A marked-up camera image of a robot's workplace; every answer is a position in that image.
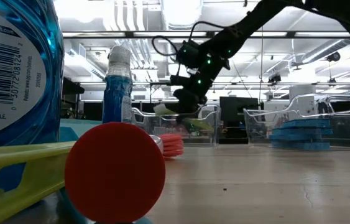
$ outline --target yellow plastic toy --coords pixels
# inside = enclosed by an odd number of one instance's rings
[[[74,143],[0,147],[0,169],[27,163],[18,188],[0,190],[0,223],[64,187],[65,161]]]

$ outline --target ceiling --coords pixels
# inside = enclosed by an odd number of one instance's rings
[[[55,5],[62,31],[65,37],[70,37],[65,38],[65,51],[68,53],[65,58],[65,76],[74,82],[86,83],[85,89],[87,91],[88,89],[90,91],[103,90],[104,85],[94,85],[94,83],[104,84],[101,77],[108,69],[107,55],[109,50],[118,43],[126,41],[130,43],[128,45],[134,46],[135,58],[136,56],[140,58],[139,63],[137,60],[132,63],[134,82],[168,80],[169,75],[176,74],[177,64],[169,58],[159,55],[153,49],[151,38],[148,37],[153,35],[153,31],[170,31],[172,33],[168,35],[177,35],[178,30],[188,30],[190,26],[179,27],[173,24],[178,21],[193,24],[195,19],[228,26],[240,21],[247,11],[253,10],[257,2],[248,0],[247,7],[244,7],[244,1],[235,0],[56,0]],[[126,31],[127,33],[133,31],[131,34],[136,36],[135,31],[143,29],[150,31],[143,33],[144,40],[134,37],[132,39],[115,39],[113,35],[120,33],[110,33],[112,31]],[[215,27],[204,24],[197,26],[196,30],[219,31]],[[327,82],[330,75],[336,77],[337,82],[350,82],[350,42],[338,46],[338,42],[344,40],[342,37],[348,36],[347,33],[345,35],[344,28],[339,22],[288,7],[266,23],[260,31],[263,33],[256,33],[254,38],[248,39],[230,60],[230,71],[225,69],[221,71],[215,80],[218,83],[213,87],[215,91],[212,89],[208,98],[234,94],[237,96],[260,96],[260,94],[270,91],[270,88],[264,86],[263,91],[259,91],[259,86],[248,83],[259,82],[260,75],[262,75],[263,81],[267,82],[268,77],[274,73],[281,74],[283,82]],[[297,32],[297,34],[302,35],[303,31],[309,32],[305,35],[309,35],[311,38],[295,37],[291,39],[285,36],[286,33],[282,33]],[[94,37],[87,37],[84,32],[98,33],[94,34]],[[195,34],[197,35],[195,41],[198,43],[207,40],[205,34],[198,32]],[[171,40],[179,47],[183,38],[172,38]],[[141,51],[141,45],[144,43],[148,46],[144,48],[145,51]],[[158,50],[163,52],[170,50],[169,45],[164,40],[158,40],[156,46]],[[317,58],[318,60],[312,63],[298,67],[302,68],[301,70],[294,70],[296,67],[290,65],[292,62],[298,62],[304,55],[313,54],[314,50],[316,52],[320,49],[328,50],[331,46],[333,52],[340,53],[340,61],[329,64],[322,58]],[[74,54],[84,57],[74,58]],[[180,75],[187,75],[185,68],[180,70]],[[219,85],[223,82],[239,81],[245,82],[246,85]],[[328,86],[318,86],[317,88],[321,89],[320,91],[326,90],[326,92],[333,93],[350,91],[349,85],[333,88],[332,91],[328,89]],[[175,87],[159,88],[157,86],[153,98],[168,98],[174,89]],[[149,88],[140,88],[140,92],[143,91],[146,96],[150,95]],[[277,90],[277,93],[286,93],[287,91],[288,87],[283,86]]]

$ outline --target blue dish soap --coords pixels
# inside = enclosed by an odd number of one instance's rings
[[[53,0],[0,0],[0,146],[57,142],[63,37]],[[0,170],[19,185],[25,164]]]
[[[132,122],[131,52],[115,46],[109,54],[106,90],[103,102],[103,123]]]

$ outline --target blue stacked object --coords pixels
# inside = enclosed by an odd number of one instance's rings
[[[329,119],[298,119],[287,121],[269,136],[272,147],[309,151],[329,150],[324,135],[333,133]]]

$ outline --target red plastic lid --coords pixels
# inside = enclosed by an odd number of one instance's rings
[[[71,202],[81,214],[101,223],[142,218],[159,199],[164,182],[160,149],[132,124],[92,128],[75,143],[65,166]]]

